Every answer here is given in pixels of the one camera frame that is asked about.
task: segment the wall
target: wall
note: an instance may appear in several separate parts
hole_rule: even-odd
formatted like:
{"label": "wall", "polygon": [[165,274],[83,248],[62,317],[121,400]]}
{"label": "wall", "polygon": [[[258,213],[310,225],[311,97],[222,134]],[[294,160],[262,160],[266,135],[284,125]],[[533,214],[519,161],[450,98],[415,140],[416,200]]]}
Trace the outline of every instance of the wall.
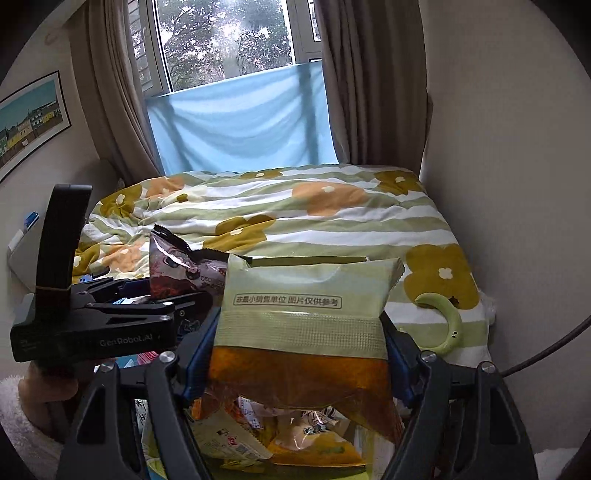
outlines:
{"label": "wall", "polygon": [[[591,80],[528,0],[423,0],[433,122],[422,178],[498,301],[501,368],[589,313]],[[591,331],[508,384],[534,449],[591,428]]]}
{"label": "wall", "polygon": [[[25,215],[42,213],[56,183],[84,183],[94,186],[93,199],[113,192],[116,176],[98,159],[82,112],[70,57],[67,33],[61,26],[82,0],[65,0],[37,29],[22,49],[0,85],[0,98],[55,70],[60,71],[64,99],[72,126],[51,139],[23,161],[0,183],[0,247],[6,248]],[[0,254],[0,378],[22,372],[25,365],[12,360],[9,331],[13,309],[26,288],[9,271]]]}

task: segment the white flower center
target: white flower center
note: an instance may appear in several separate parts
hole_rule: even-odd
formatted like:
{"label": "white flower center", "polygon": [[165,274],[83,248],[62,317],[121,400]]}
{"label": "white flower center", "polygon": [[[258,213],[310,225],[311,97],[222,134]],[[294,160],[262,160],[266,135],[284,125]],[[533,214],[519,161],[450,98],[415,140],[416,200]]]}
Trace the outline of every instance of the white flower center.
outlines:
{"label": "white flower center", "polygon": [[444,280],[451,280],[453,278],[453,273],[451,268],[440,268],[439,269],[439,276]]}

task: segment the black cable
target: black cable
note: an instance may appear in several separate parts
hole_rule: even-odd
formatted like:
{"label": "black cable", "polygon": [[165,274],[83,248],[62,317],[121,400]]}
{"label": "black cable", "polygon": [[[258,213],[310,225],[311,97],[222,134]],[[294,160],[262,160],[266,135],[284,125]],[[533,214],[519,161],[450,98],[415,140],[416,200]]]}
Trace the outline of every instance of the black cable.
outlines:
{"label": "black cable", "polygon": [[533,364],[536,364],[537,362],[539,362],[540,360],[543,360],[547,356],[552,355],[552,353],[554,353],[556,350],[561,349],[567,343],[576,339],[581,333],[583,333],[589,327],[591,327],[591,315],[589,315],[587,317],[587,319],[583,321],[583,323],[578,325],[571,332],[567,333],[560,340],[558,340],[558,342],[549,346],[546,350],[543,350],[542,352],[538,353],[537,355],[534,355],[533,357],[526,360],[525,362],[521,362],[520,364],[517,364],[514,367],[511,367],[510,369],[505,370],[504,372],[501,373],[501,376],[508,377],[509,375],[513,375],[514,373],[520,372],[524,368],[531,367]]}

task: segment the bed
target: bed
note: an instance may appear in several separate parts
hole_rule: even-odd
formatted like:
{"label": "bed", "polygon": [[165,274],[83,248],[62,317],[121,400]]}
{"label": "bed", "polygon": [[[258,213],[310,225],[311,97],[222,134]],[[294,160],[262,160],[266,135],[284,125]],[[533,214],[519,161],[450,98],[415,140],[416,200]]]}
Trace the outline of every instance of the bed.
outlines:
{"label": "bed", "polygon": [[85,225],[74,281],[109,267],[115,278],[149,275],[155,224],[195,248],[254,257],[363,255],[401,258],[405,273],[386,311],[424,348],[442,343],[447,323],[413,303],[423,292],[450,298],[463,338],[447,361],[490,360],[489,324],[466,258],[451,229],[410,171],[322,165],[242,174],[202,171],[146,180],[102,199]]}

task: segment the tree foliage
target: tree foliage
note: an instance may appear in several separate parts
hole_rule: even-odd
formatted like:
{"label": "tree foliage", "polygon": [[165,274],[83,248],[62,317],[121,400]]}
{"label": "tree foliage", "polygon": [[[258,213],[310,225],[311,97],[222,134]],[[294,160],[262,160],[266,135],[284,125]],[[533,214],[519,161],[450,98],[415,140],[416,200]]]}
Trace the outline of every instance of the tree foliage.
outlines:
{"label": "tree foliage", "polygon": [[174,90],[291,64],[280,0],[158,0],[157,5]]}

